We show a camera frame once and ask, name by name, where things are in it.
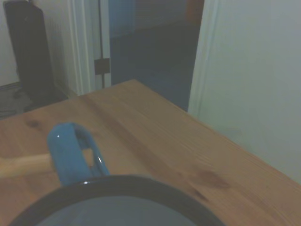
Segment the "black speaker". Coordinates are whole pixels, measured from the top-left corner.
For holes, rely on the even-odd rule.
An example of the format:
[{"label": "black speaker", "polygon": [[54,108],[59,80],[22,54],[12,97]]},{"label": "black speaker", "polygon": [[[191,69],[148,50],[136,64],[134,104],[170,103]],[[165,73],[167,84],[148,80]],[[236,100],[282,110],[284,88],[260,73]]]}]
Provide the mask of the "black speaker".
[{"label": "black speaker", "polygon": [[25,0],[3,3],[22,89],[36,105],[52,103],[51,71],[43,12]]}]

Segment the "doorway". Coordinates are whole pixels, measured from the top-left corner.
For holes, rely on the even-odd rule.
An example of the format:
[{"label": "doorway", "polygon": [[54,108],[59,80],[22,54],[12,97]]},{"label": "doorway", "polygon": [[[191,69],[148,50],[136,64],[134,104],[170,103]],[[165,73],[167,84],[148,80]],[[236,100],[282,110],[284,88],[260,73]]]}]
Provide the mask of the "doorway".
[{"label": "doorway", "polygon": [[[191,10],[199,7],[199,15]],[[110,0],[112,85],[136,79],[187,111],[203,1]]]}]

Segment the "door frame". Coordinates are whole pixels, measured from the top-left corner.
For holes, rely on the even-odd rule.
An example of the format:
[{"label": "door frame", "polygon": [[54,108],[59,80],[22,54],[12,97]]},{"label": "door frame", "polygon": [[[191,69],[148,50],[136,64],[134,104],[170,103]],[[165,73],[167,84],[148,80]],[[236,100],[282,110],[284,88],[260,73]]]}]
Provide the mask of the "door frame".
[{"label": "door frame", "polygon": [[108,0],[69,0],[69,8],[77,94],[111,86],[111,73],[95,75],[94,64],[110,58]]},{"label": "door frame", "polygon": [[198,118],[205,90],[208,62],[221,0],[205,0],[190,90],[188,113]]}]

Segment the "door hinge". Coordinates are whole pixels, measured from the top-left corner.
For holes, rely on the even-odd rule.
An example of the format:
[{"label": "door hinge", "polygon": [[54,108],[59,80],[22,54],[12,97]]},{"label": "door hinge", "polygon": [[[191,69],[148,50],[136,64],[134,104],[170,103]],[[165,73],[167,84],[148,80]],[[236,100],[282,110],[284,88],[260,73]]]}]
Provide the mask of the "door hinge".
[{"label": "door hinge", "polygon": [[94,61],[95,75],[110,73],[110,59],[98,59]]}]

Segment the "mug rim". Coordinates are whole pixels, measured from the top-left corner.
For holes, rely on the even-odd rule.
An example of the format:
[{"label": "mug rim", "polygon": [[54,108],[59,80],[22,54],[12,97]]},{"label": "mug rim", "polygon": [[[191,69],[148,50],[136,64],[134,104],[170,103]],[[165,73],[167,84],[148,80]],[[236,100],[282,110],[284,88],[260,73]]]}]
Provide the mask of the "mug rim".
[{"label": "mug rim", "polygon": [[35,226],[65,207],[107,196],[151,200],[181,213],[197,226],[225,226],[214,213],[184,192],[152,178],[132,175],[92,178],[60,187],[25,209],[9,226]]}]

